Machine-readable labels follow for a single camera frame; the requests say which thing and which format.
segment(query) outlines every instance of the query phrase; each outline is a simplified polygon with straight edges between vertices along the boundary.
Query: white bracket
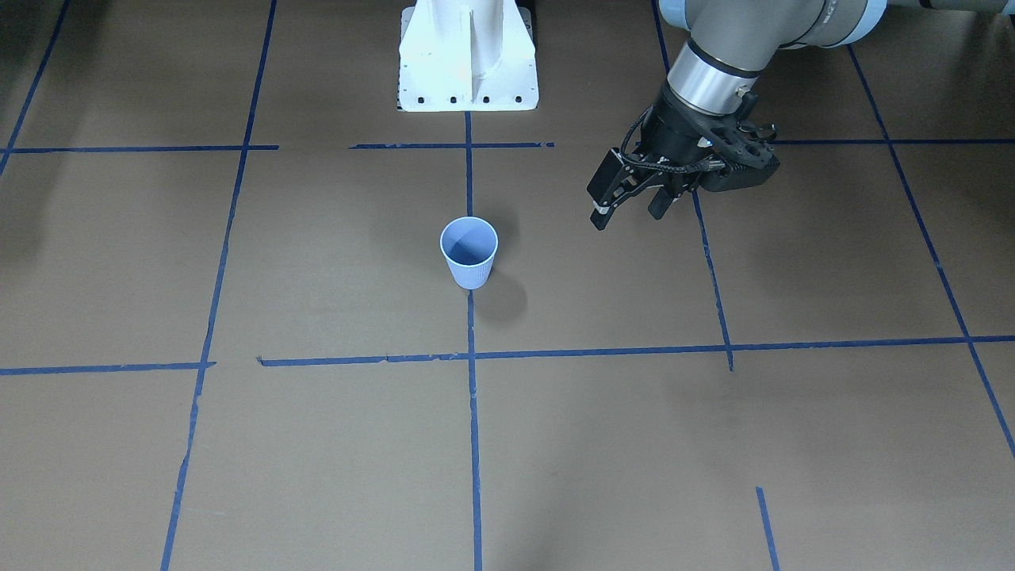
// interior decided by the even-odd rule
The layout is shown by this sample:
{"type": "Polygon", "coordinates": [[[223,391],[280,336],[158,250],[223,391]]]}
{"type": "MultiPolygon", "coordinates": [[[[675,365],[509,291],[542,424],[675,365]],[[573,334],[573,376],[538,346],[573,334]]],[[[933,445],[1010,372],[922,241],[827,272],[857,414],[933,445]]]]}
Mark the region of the white bracket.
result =
{"type": "Polygon", "coordinates": [[[531,18],[513,0],[418,0],[415,8],[406,8],[398,48],[399,106],[535,109],[539,85],[531,18]]]}

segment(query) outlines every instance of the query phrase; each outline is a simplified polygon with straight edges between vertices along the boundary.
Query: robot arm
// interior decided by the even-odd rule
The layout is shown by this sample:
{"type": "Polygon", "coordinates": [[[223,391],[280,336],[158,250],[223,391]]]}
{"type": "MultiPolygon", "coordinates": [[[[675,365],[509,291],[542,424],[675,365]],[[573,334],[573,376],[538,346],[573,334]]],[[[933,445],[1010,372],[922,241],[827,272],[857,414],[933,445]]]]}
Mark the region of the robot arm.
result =
{"type": "MultiPolygon", "coordinates": [[[[1015,0],[892,0],[925,8],[1008,13],[1015,0]]],[[[774,126],[748,121],[751,90],[779,49],[834,48],[866,35],[887,0],[659,0],[664,18],[690,31],[655,102],[610,149],[589,183],[592,221],[606,227],[617,206],[657,189],[662,218],[681,194],[757,186],[779,168],[774,126]],[[628,142],[640,129],[640,142],[628,142]]]]}

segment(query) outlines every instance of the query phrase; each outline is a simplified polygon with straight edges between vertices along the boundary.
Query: plastic cup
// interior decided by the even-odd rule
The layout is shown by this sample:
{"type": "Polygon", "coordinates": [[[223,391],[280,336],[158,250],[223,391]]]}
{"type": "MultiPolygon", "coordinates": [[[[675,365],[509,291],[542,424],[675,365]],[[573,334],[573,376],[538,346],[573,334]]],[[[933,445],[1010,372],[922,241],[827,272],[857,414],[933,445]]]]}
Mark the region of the plastic cup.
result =
{"type": "Polygon", "coordinates": [[[493,267],[497,232],[483,218],[454,219],[441,232],[441,252],[455,282],[466,290],[476,290],[486,283],[493,267]]]}

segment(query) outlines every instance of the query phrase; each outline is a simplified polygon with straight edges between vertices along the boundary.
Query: white mounting plate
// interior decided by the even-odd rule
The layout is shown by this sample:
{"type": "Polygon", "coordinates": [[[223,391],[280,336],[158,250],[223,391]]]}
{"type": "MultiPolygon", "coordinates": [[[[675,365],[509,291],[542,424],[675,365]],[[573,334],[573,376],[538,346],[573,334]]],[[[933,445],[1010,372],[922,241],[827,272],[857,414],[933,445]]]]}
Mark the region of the white mounting plate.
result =
{"type": "MultiPolygon", "coordinates": [[[[514,6],[514,0],[504,0],[514,6]]],[[[518,8],[525,29],[532,40],[532,13],[528,8],[518,8]]],[[[405,38],[415,8],[402,11],[401,33],[405,38]]],[[[454,88],[434,88],[434,81],[413,77],[413,69],[400,63],[398,77],[398,109],[409,112],[441,111],[529,111],[539,102],[539,84],[535,59],[503,58],[496,68],[484,76],[474,77],[474,98],[466,93],[452,92],[454,88]]]]}

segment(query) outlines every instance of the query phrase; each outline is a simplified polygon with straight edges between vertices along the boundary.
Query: vertical blue line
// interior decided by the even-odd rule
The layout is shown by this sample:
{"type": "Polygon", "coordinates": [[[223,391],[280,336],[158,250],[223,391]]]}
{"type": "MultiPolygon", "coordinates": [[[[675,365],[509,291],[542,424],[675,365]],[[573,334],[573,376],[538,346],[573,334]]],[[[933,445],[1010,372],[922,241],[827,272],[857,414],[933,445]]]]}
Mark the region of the vertical blue line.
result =
{"type": "Polygon", "coordinates": [[[666,39],[663,37],[663,21],[659,17],[658,0],[649,0],[652,4],[652,17],[656,19],[656,35],[659,38],[659,49],[663,52],[663,67],[666,72],[670,72],[670,55],[666,52],[666,39]]]}
{"type": "MultiPolygon", "coordinates": [[[[251,135],[254,131],[254,118],[257,116],[257,102],[261,92],[261,81],[264,78],[264,68],[268,61],[268,45],[271,42],[271,30],[275,21],[275,7],[277,0],[271,0],[271,8],[268,11],[268,23],[264,32],[264,43],[261,45],[261,61],[258,64],[257,79],[254,81],[254,92],[251,95],[250,113],[247,117],[247,130],[244,134],[244,146],[240,151],[240,165],[236,167],[236,180],[232,186],[232,200],[229,204],[229,215],[225,222],[225,235],[222,238],[222,249],[218,258],[218,271],[215,275],[215,288],[211,298],[211,309],[208,311],[208,331],[205,334],[204,345],[201,350],[201,363],[207,363],[211,354],[211,341],[215,333],[215,318],[218,315],[218,302],[222,294],[222,281],[225,279],[225,262],[229,255],[229,235],[232,232],[232,220],[236,214],[236,203],[240,200],[240,189],[244,181],[244,171],[247,168],[247,154],[250,149],[251,135]]],[[[162,550],[161,571],[168,571],[170,561],[173,557],[173,544],[176,541],[177,524],[180,521],[180,509],[183,504],[184,489],[187,485],[187,472],[190,468],[191,450],[194,448],[194,435],[197,431],[198,401],[204,391],[205,369],[201,369],[197,374],[197,381],[194,384],[194,399],[191,402],[190,428],[187,434],[187,452],[184,460],[180,465],[180,473],[177,476],[177,490],[173,498],[173,510],[170,512],[170,526],[165,531],[165,547],[162,550]]]]}
{"type": "Polygon", "coordinates": [[[726,345],[726,360],[730,364],[730,371],[733,371],[733,347],[730,344],[730,331],[726,327],[726,312],[723,311],[723,297],[719,293],[719,280],[716,279],[716,266],[712,263],[712,248],[708,246],[708,232],[704,229],[704,215],[701,213],[701,203],[698,200],[697,192],[692,192],[691,196],[694,199],[694,212],[698,216],[698,225],[701,227],[701,246],[704,248],[704,260],[708,263],[712,287],[716,292],[716,310],[719,312],[719,327],[723,331],[723,344],[726,345]]]}
{"type": "Polygon", "coordinates": [[[754,489],[758,495],[758,507],[761,508],[761,524],[764,525],[764,538],[768,543],[768,557],[771,558],[771,570],[779,569],[779,553],[775,552],[775,539],[771,534],[771,522],[768,521],[768,504],[764,501],[764,490],[760,486],[754,489]]]}
{"type": "Polygon", "coordinates": [[[63,27],[64,18],[67,17],[68,6],[70,6],[70,0],[64,0],[63,6],[60,7],[60,15],[57,16],[57,23],[53,26],[50,43],[46,46],[43,61],[39,64],[39,69],[36,71],[36,78],[31,80],[31,87],[28,88],[28,94],[25,95],[24,103],[21,104],[21,113],[17,116],[17,123],[14,124],[14,130],[11,131],[10,138],[7,140],[7,147],[4,148],[3,156],[0,157],[0,174],[3,174],[4,169],[7,167],[7,160],[14,149],[14,142],[17,141],[17,136],[21,132],[21,126],[24,125],[24,118],[28,115],[28,105],[31,104],[31,99],[36,96],[36,89],[39,88],[39,82],[43,79],[43,72],[46,71],[46,66],[50,63],[50,56],[53,55],[53,47],[57,44],[57,38],[60,35],[60,29],[63,27]]]}
{"type": "Polygon", "coordinates": [[[465,112],[465,212],[472,215],[472,112],[465,112]]]}
{"type": "Polygon", "coordinates": [[[962,332],[962,336],[965,338],[966,347],[969,349],[969,356],[972,358],[973,365],[976,366],[976,373],[979,375],[979,381],[984,385],[984,389],[987,391],[987,398],[991,402],[991,407],[994,409],[994,416],[997,417],[998,423],[1001,425],[1001,432],[1004,434],[1005,441],[1008,442],[1008,449],[1011,451],[1012,457],[1015,457],[1015,439],[1012,438],[1011,430],[1008,428],[1008,423],[1005,421],[1004,412],[1001,410],[1001,404],[998,403],[997,396],[994,395],[994,387],[991,386],[991,381],[987,377],[987,371],[984,370],[984,364],[979,360],[979,354],[976,352],[976,346],[972,341],[972,337],[969,335],[969,330],[966,328],[965,319],[962,318],[962,312],[958,308],[958,302],[955,300],[955,295],[952,292],[951,284],[948,282],[948,276],[945,274],[945,268],[941,264],[941,258],[938,257],[938,251],[934,246],[934,241],[931,240],[931,233],[927,229],[927,224],[924,223],[924,216],[920,213],[920,207],[917,205],[917,198],[912,194],[912,189],[909,188],[909,181],[905,176],[905,170],[902,168],[902,162],[898,159],[898,154],[895,152],[895,145],[892,143],[891,137],[888,136],[888,129],[885,127],[884,119],[881,117],[881,112],[878,110],[877,101],[874,100],[874,92],[871,90],[870,84],[867,82],[867,76],[864,75],[864,70],[860,65],[860,60],[857,59],[857,53],[853,50],[853,46],[847,46],[847,50],[850,52],[850,58],[853,60],[853,66],[857,70],[857,75],[860,76],[860,82],[864,86],[864,91],[867,93],[867,100],[871,103],[871,109],[874,111],[874,119],[878,122],[878,126],[881,128],[881,136],[884,137],[885,142],[888,144],[888,151],[891,153],[892,162],[895,164],[895,170],[898,172],[898,177],[902,182],[902,189],[905,191],[905,197],[909,201],[909,208],[912,210],[912,215],[917,218],[917,224],[920,226],[920,232],[924,236],[924,242],[927,243],[927,248],[931,254],[931,259],[934,261],[934,267],[938,270],[938,277],[941,278],[941,284],[945,289],[945,294],[948,296],[948,303],[951,304],[952,313],[955,314],[955,320],[958,323],[959,331],[962,332]]]}
{"type": "Polygon", "coordinates": [[[469,409],[472,413],[472,549],[475,571],[483,571],[483,518],[479,493],[479,408],[476,403],[475,303],[469,292],[469,409]]]}

